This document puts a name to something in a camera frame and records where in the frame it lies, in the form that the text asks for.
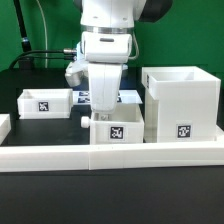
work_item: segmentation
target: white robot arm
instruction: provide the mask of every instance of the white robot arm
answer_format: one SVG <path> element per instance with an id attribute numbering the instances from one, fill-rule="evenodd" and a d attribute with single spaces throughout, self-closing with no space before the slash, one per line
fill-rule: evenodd
<path id="1" fill-rule="evenodd" d="M 81 51 L 88 62 L 91 109 L 108 115 L 116 108 L 122 65 L 128 61 L 132 49 L 134 21 L 158 20 L 168 11 L 172 0 L 74 0 L 74 3 L 82 11 Z"/>

